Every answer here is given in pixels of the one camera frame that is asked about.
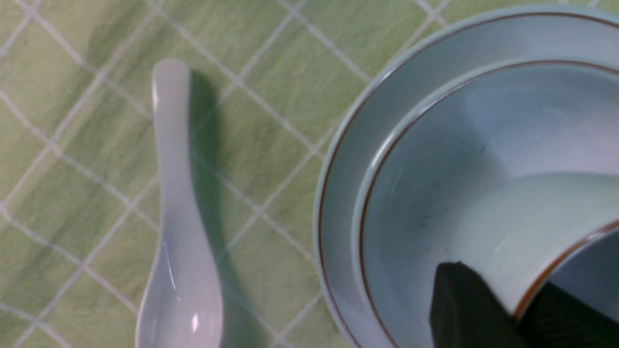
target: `black object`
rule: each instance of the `black object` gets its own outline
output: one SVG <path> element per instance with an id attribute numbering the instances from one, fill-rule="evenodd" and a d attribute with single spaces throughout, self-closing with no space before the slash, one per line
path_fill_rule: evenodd
<path id="1" fill-rule="evenodd" d="M 436 348 L 530 348 L 486 283 L 462 263 L 436 268 L 430 325 Z"/>
<path id="2" fill-rule="evenodd" d="M 535 348 L 619 347 L 619 324 L 553 284 L 544 286 L 518 330 Z"/>
<path id="3" fill-rule="evenodd" d="M 436 268 L 430 326 L 436 348 L 619 348 L 619 324 L 546 284 L 520 323 L 462 263 Z"/>

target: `green tablecloth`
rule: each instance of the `green tablecloth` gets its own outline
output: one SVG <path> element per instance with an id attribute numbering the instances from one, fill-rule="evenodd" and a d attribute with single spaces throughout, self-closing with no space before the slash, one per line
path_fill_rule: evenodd
<path id="1" fill-rule="evenodd" d="M 419 39 L 530 2 L 0 0 L 0 347 L 133 346 L 158 234 L 162 58 L 196 72 L 193 165 L 224 347 L 347 346 L 311 244 L 337 123 Z"/>

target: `white bowl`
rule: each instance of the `white bowl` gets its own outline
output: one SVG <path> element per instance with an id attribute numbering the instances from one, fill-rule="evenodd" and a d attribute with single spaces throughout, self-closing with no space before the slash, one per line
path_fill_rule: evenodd
<path id="1" fill-rule="evenodd" d="M 365 170 L 396 124 L 445 83 L 516 58 L 617 62 L 617 18 L 569 6 L 489 12 L 436 33 L 382 72 L 355 102 L 329 148 L 314 207 L 314 245 L 327 305 L 349 343 L 389 347 L 354 281 L 350 232 Z"/>
<path id="2" fill-rule="evenodd" d="M 440 262 L 465 262 L 519 317 L 565 251 L 609 232 L 617 95 L 613 69 L 525 61 L 455 80 L 400 122 L 365 175 L 352 246 L 362 299 L 394 345 L 432 347 Z"/>

